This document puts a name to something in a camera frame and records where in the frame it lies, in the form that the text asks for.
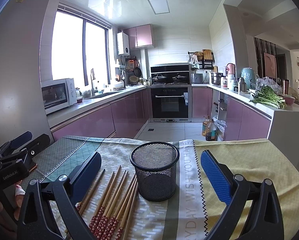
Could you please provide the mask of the left hand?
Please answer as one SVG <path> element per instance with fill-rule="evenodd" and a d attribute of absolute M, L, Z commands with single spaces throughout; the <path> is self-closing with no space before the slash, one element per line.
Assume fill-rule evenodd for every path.
<path fill-rule="evenodd" d="M 25 191 L 22 188 L 22 180 L 16 182 L 7 189 L 0 190 L 0 223 L 6 222 L 7 215 L 14 221 L 19 220 Z"/>

